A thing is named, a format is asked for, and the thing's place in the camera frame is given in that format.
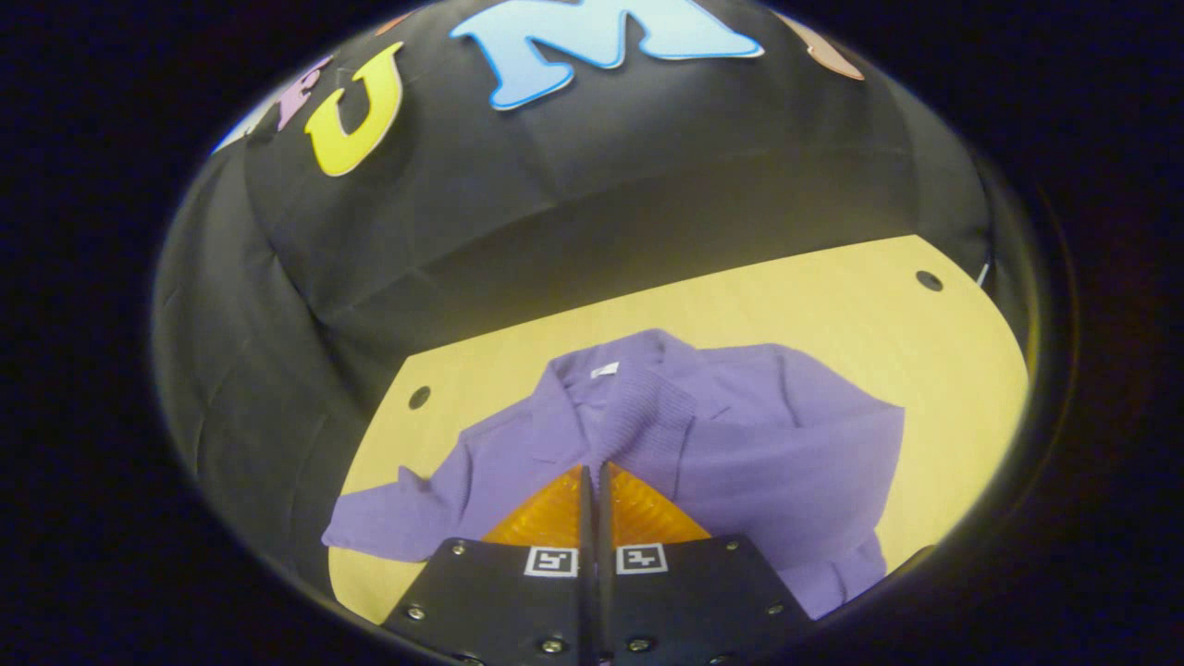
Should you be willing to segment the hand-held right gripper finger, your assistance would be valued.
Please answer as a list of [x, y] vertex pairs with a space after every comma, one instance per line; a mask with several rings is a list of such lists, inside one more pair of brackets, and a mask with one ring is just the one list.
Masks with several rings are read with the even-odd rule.
[[598, 569], [613, 665], [761, 665], [812, 620], [741, 534], [712, 536], [620, 465], [603, 465]]
[[596, 492], [583, 465], [477, 540], [440, 542], [384, 627], [465, 665], [596, 665]]

